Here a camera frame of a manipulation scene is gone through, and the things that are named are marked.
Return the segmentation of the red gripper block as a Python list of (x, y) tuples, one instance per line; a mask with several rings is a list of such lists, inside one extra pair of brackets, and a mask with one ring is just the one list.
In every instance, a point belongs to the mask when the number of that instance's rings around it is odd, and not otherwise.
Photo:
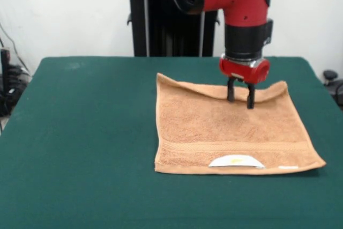
[(235, 101), (234, 82), (236, 78), (241, 79), (247, 83), (249, 94), (247, 97), (247, 109), (253, 109), (255, 106), (255, 85), (265, 81), (269, 70), (270, 62), (265, 58), (259, 58), (254, 61), (238, 62), (221, 58), (219, 60), (220, 71), (227, 75), (227, 100), (229, 102)]

